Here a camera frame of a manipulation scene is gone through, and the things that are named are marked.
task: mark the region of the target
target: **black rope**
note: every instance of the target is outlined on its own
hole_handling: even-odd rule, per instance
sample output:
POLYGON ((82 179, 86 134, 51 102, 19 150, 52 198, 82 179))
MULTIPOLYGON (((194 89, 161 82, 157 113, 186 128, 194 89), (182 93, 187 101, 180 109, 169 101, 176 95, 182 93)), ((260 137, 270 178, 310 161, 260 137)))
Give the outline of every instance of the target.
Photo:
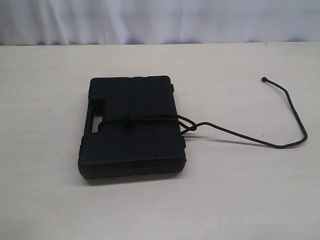
POLYGON ((198 127, 200 126, 204 126, 204 125, 207 125, 207 126, 210 126, 212 128, 215 128, 215 129, 218 129, 220 131, 223 131, 223 132, 226 132, 228 134, 232 134, 232 135, 235 135, 237 137, 240 137, 240 138, 243 138, 243 139, 247 139, 249 141, 252 141, 252 142, 256 142, 256 143, 259 143, 259 144, 262 144, 262 145, 266 145, 266 146, 269 146, 269 147, 272 147, 272 148, 276 148, 276 149, 286 149, 286 148, 290 148, 290 147, 293 147, 293 146, 297 146, 299 144, 302 144, 303 142, 305 142, 308 138, 308 134, 307 134, 307 131, 305 130, 305 127, 304 125, 302 124, 300 118, 299 118, 299 115, 291 101, 291 98, 290 98, 290 95, 288 93, 288 91, 283 88, 282 86, 280 86, 279 84, 273 82, 273 81, 270 81, 269 79, 267 79, 266 77, 263 77, 262 79, 262 82, 265 82, 265 83, 269 83, 273 86, 276 86, 277 88, 281 89, 282 91, 284 91, 285 95, 286 95, 286 98, 289 102, 289 105, 291 107, 291 110, 292 110, 292 113, 293 113, 293 116, 294 118, 296 119, 299 127, 300 127, 300 130, 303 134, 303 138, 299 141, 295 141, 295 142, 292 142, 292 143, 288 143, 288 144, 284 144, 284 145, 276 145, 276 144, 273 144, 273 143, 270 143, 270 142, 267 142, 267 141, 262 141, 262 140, 259 140, 259 139, 256 139, 256 138, 253 138, 253 137, 250 137, 250 136, 246 136, 246 135, 243 135, 243 134, 240 134, 240 133, 237 133, 237 132, 234 132, 234 131, 231 131, 231 130, 228 130, 226 128, 223 128, 221 126, 217 126, 211 122, 207 122, 207 121, 203 121, 203 122, 199 122, 199 123, 195 123, 194 121, 184 117, 184 116, 180 116, 180 115, 154 115, 154 116, 144 116, 144 117, 132 117, 132 116, 126 116, 124 118, 121 118, 121 119, 118 119, 118 120, 108 120, 108 121, 102 121, 100 122, 100 124, 98 125, 98 131, 104 126, 104 125, 108 125, 108 124, 121 124, 122 127, 124 128, 128 128, 128 127, 131 127, 135 124, 138 124, 138 123, 174 123, 174 124, 179 124, 181 127, 183 127, 185 130, 183 130, 181 132, 181 134, 185 134, 189 131, 196 131, 198 127), (190 124, 190 126, 186 125, 185 123, 181 122, 180 120, 183 120, 185 122, 187 122, 188 124, 190 124))

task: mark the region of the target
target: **white curtain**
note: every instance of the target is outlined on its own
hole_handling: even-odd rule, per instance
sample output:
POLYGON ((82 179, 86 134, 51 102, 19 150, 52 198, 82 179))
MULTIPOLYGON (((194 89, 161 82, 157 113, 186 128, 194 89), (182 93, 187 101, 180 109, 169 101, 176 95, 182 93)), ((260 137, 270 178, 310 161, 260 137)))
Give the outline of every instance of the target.
POLYGON ((320 41, 320 0, 0 0, 0 44, 320 41))

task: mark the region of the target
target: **white table surface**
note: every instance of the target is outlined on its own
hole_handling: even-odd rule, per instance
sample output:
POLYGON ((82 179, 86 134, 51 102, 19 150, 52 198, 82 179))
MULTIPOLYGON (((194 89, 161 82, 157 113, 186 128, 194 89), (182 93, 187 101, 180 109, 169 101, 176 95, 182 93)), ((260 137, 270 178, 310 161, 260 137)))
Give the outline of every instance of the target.
POLYGON ((320 239, 320 43, 0 47, 0 239, 320 239), (93 77, 168 75, 186 139, 178 175, 85 181, 78 152, 93 77))

